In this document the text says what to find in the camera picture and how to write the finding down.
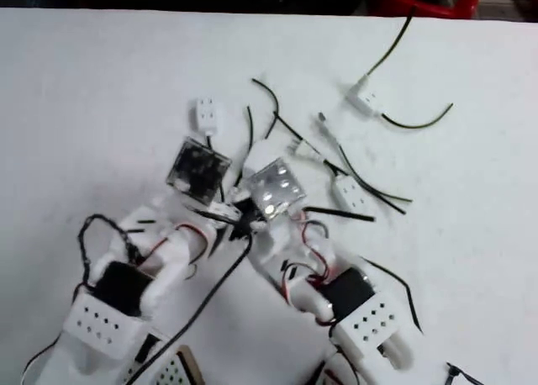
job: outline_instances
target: black wire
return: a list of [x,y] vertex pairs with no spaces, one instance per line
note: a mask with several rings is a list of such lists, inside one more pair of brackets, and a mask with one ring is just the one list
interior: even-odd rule
[[460,374],[462,374],[465,377],[465,379],[467,379],[473,385],[484,385],[483,383],[478,381],[476,378],[473,378],[469,374],[464,372],[460,367],[456,367],[450,364],[450,362],[447,362],[446,364],[449,367],[449,371],[448,371],[448,378],[446,379],[445,385],[451,385],[453,379]]
[[[278,103],[277,95],[275,95],[275,93],[271,90],[271,88],[269,88],[263,82],[260,82],[260,81],[256,80],[255,78],[252,78],[252,82],[254,82],[255,84],[258,84],[260,87],[264,88],[266,91],[269,92],[269,94],[272,96],[272,100],[275,103],[274,112],[280,113],[280,104]],[[267,133],[265,135],[265,138],[269,137],[269,135],[272,133],[272,130],[275,128],[275,123],[276,122],[277,122],[277,118],[275,118],[274,115],[273,115],[271,125],[269,126],[269,130],[267,131]]]
[[84,273],[82,274],[82,283],[86,287],[91,287],[88,284],[88,279],[90,277],[90,266],[92,262],[87,257],[87,251],[86,246],[84,245],[84,235],[86,234],[87,229],[90,227],[93,221],[96,219],[100,219],[101,221],[107,223],[112,229],[114,229],[119,236],[121,237],[122,241],[125,244],[125,249],[127,250],[127,257],[129,258],[130,263],[136,263],[136,261],[141,258],[140,252],[138,248],[131,242],[131,239],[127,235],[127,233],[119,227],[113,220],[110,218],[102,215],[102,214],[92,214],[89,217],[86,218],[84,221],[84,224],[82,225],[82,228],[80,232],[78,233],[78,245],[81,249],[81,258],[82,258],[82,267],[84,269]]
[[[213,145],[211,144],[211,136],[210,136],[210,135],[207,135],[205,139],[206,139],[206,141],[207,141],[207,143],[208,143],[208,148],[209,148],[210,150],[212,150],[212,149],[213,149]],[[219,185],[219,192],[220,192],[220,199],[221,199],[222,201],[224,201],[224,189],[223,189],[223,187],[222,187],[222,183],[220,183],[220,185]]]
[[[73,295],[71,297],[71,305],[73,305],[73,303],[75,302],[75,299],[76,299],[76,296],[78,295],[78,292],[80,290],[80,288],[84,285],[83,282],[79,282],[76,286],[75,286],[75,290],[73,291]],[[32,365],[32,363],[37,360],[38,358],[40,358],[41,356],[43,356],[48,350],[50,350],[51,348],[53,348],[56,343],[58,343],[58,340],[60,339],[60,335],[61,335],[61,332],[58,334],[58,336],[56,336],[56,338],[52,341],[52,343],[50,343],[49,345],[47,345],[45,348],[43,348],[42,350],[38,351],[37,353],[35,353],[32,357],[30,357],[30,359],[28,360],[28,362],[26,363],[26,366],[24,366],[24,369],[23,369],[23,373],[21,374],[21,377],[24,376],[24,374],[28,371],[29,367]]]
[[398,33],[398,36],[394,40],[393,44],[388,48],[387,53],[385,53],[384,56],[381,59],[379,59],[379,61],[376,64],[373,65],[373,67],[370,69],[370,71],[367,72],[367,76],[370,76],[376,70],[376,68],[378,68],[390,56],[390,54],[396,48],[399,41],[404,36],[405,31],[409,27],[409,23],[411,22],[411,19],[413,18],[415,9],[416,9],[415,6],[413,6],[411,8],[411,11],[409,12],[409,15],[407,16],[407,19],[405,19],[405,23],[403,24],[403,27],[400,29],[400,31]]
[[382,196],[385,196],[387,198],[393,198],[394,200],[400,200],[402,202],[408,202],[408,203],[413,202],[413,200],[410,199],[410,198],[401,198],[400,196],[394,196],[392,194],[382,192],[381,190],[378,190],[375,187],[373,187],[371,184],[367,183],[364,179],[362,179],[359,176],[359,174],[357,173],[357,171],[355,170],[355,168],[351,164],[349,158],[347,157],[347,154],[344,151],[344,147],[342,147],[342,145],[338,145],[338,149],[340,150],[342,158],[344,158],[344,162],[346,163],[347,167],[350,168],[351,173],[353,173],[353,175],[355,175],[358,178],[358,180],[360,180],[365,186],[369,187],[374,192],[377,192],[378,194],[381,194]]
[[[249,118],[249,146],[246,152],[246,157],[247,157],[251,153],[252,145],[254,144],[254,120],[252,119],[252,112],[251,112],[250,106],[246,107],[246,112]],[[239,185],[239,182],[241,182],[242,178],[243,178],[243,168],[241,167],[241,171],[239,172],[239,175],[237,175],[237,179],[235,179],[234,187]]]
[[351,370],[353,371],[353,375],[355,375],[355,379],[356,379],[356,383],[357,385],[361,385],[361,381],[359,381],[359,376],[358,374],[356,373],[356,369],[355,369],[355,366],[353,366],[353,363],[351,362],[351,360],[348,358],[348,356],[345,355],[345,352],[344,350],[339,346],[337,345],[336,346],[336,352],[341,354],[344,359],[347,361],[347,363],[349,364]]
[[349,213],[347,211],[334,210],[332,208],[321,208],[321,207],[308,206],[308,207],[303,208],[303,211],[305,213],[312,212],[312,213],[336,215],[338,217],[343,217],[345,219],[359,219],[360,221],[368,221],[368,222],[371,222],[371,223],[376,221],[376,218],[372,217],[370,215]]
[[[351,164],[349,163],[349,160],[347,159],[347,157],[345,156],[345,154],[342,154],[343,157],[344,157],[344,160],[347,164],[347,166],[352,169],[352,166]],[[400,207],[398,207],[396,204],[390,202],[389,200],[387,200],[381,193],[379,193],[376,189],[374,189],[373,187],[371,187],[370,185],[368,185],[368,183],[366,183],[365,181],[362,180],[362,178],[356,174],[356,172],[354,173],[354,178],[356,180],[356,182],[361,185],[361,187],[366,190],[367,192],[369,192],[374,198],[377,198],[379,200],[381,200],[382,202],[384,202],[385,204],[387,204],[387,206],[389,206],[390,208],[393,208],[395,209],[396,211],[398,211],[400,214],[403,214],[405,215],[405,211],[402,210]]]
[[407,300],[409,302],[409,309],[411,309],[411,316],[413,317],[414,325],[422,332],[422,328],[420,328],[419,317],[417,316],[417,311],[414,309],[413,296],[411,295],[411,287],[408,285],[408,283],[406,283],[405,280],[403,280],[396,273],[391,272],[386,267],[378,265],[375,261],[370,261],[366,258],[364,260],[370,263],[375,268],[381,270],[382,272],[387,273],[390,277],[399,281],[405,287],[405,292],[407,293]]
[[133,376],[125,383],[125,385],[132,385],[160,356],[162,356],[170,347],[174,345],[184,334],[187,332],[191,326],[194,324],[198,316],[203,312],[205,307],[208,305],[211,298],[223,285],[226,279],[234,272],[237,266],[246,258],[248,253],[251,251],[252,247],[252,235],[248,236],[248,243],[245,250],[237,258],[237,260],[232,264],[232,266],[226,271],[226,273],[217,281],[214,287],[209,291],[209,294],[203,299],[202,303],[198,309],[194,312],[193,316],[187,321],[187,323],[174,335],[172,338],[165,343],[162,348],[160,348],[148,361],[146,361],[139,369],[136,371]]
[[445,115],[448,113],[448,111],[452,109],[453,106],[454,106],[454,103],[450,103],[439,116],[437,116],[435,119],[431,120],[430,122],[424,123],[424,124],[401,124],[397,122],[396,120],[389,118],[385,113],[381,113],[381,116],[385,120],[387,120],[390,124],[398,126],[402,129],[425,129],[426,127],[430,127],[431,125],[436,124],[438,121],[443,119]]

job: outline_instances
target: white plug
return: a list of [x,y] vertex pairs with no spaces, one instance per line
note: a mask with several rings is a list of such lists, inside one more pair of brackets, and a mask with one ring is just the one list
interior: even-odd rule
[[335,124],[329,121],[324,114],[321,112],[318,113],[318,126],[319,131],[323,134],[329,141],[332,141],[336,146],[339,145],[339,140],[336,134],[338,128]]
[[368,87],[368,75],[361,77],[345,95],[345,98],[355,108],[366,116],[381,116],[382,105],[377,99],[376,93]]
[[194,109],[196,128],[204,136],[213,136],[219,131],[219,110],[212,98],[199,98]]
[[337,177],[333,181],[332,193],[342,210],[357,214],[367,211],[365,191],[353,177]]

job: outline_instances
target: red wire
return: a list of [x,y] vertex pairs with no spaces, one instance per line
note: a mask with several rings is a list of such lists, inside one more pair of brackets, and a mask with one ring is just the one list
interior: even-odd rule
[[[203,256],[203,254],[208,250],[208,248],[209,248],[209,240],[208,240],[208,237],[206,236],[206,234],[204,234],[204,232],[200,228],[198,228],[198,227],[196,227],[196,226],[194,226],[192,224],[189,224],[189,223],[180,223],[180,224],[176,225],[176,228],[174,228],[174,230],[177,231],[178,229],[183,228],[183,227],[191,229],[192,231],[196,232],[197,234],[199,234],[201,237],[203,237],[205,239],[205,247],[203,248],[203,251],[200,253],[200,255],[196,256],[190,262],[190,263],[194,263],[195,261],[199,260]],[[148,258],[151,255],[153,255],[153,252],[155,252],[157,249],[159,249],[162,246],[162,244],[164,244],[167,241],[168,241],[168,237],[164,237],[163,239],[159,240],[159,242],[157,242],[153,246],[153,248],[151,248],[151,251],[148,254],[148,256],[145,258],[145,261],[147,261]]]
[[318,259],[321,260],[321,263],[323,263],[324,265],[324,273],[323,273],[323,279],[326,280],[329,276],[330,276],[330,267],[329,267],[329,263],[327,263],[327,260],[325,260],[324,257],[322,257],[322,255],[317,252],[312,246],[310,246],[306,240],[306,229],[309,225],[308,224],[305,224],[304,227],[303,227],[303,232],[301,233],[301,238],[303,239],[303,243],[312,251],[312,253],[314,253]]
[[306,263],[299,263],[298,261],[295,261],[287,265],[286,268],[284,269],[284,272],[282,273],[281,287],[282,287],[282,295],[284,296],[284,299],[286,300],[288,304],[290,303],[289,303],[289,294],[287,293],[286,275],[287,275],[287,270],[290,267],[295,267],[295,266],[306,267],[307,269],[309,269],[313,273],[311,276],[309,276],[309,278],[315,277],[318,280],[321,279],[321,276],[311,266],[307,265]]
[[332,370],[325,370],[325,375],[329,377],[332,382],[336,382],[336,385],[344,385],[344,383],[336,376]]

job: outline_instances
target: white table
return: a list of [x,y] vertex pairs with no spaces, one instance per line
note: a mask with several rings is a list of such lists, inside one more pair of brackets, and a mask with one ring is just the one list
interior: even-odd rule
[[[535,382],[538,27],[415,19],[372,82],[408,123],[455,106],[435,127],[406,132],[342,100],[402,22],[0,10],[1,382],[18,383],[25,361],[60,329],[82,272],[84,218],[120,219],[164,188],[189,134],[189,101],[225,104],[214,145],[237,160],[247,103],[256,137],[265,132],[272,102],[253,76],[319,148],[335,158],[313,127],[321,110],[345,126],[345,146],[369,182],[414,198],[405,217],[372,203],[376,224],[332,220],[332,233],[409,281],[424,331],[446,359],[487,385]],[[277,126],[272,140],[284,152],[290,136]],[[293,167],[302,182],[317,179],[305,184],[312,203],[331,205],[325,171]],[[89,236],[95,259],[110,233]],[[236,255],[216,255],[171,299],[175,319],[163,319],[163,331],[182,326]],[[230,385],[299,383],[327,346],[325,331],[288,309],[248,263],[183,340],[209,384]]]

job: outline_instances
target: white connector block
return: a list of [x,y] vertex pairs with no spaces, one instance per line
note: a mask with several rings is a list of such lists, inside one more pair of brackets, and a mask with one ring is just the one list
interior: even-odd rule
[[196,129],[204,136],[216,135],[219,131],[219,110],[212,98],[199,98],[194,109]]
[[368,211],[365,191],[353,177],[337,177],[332,193],[342,210],[358,214]]
[[382,105],[376,93],[368,86],[368,76],[363,76],[345,95],[345,98],[365,116],[381,116]]

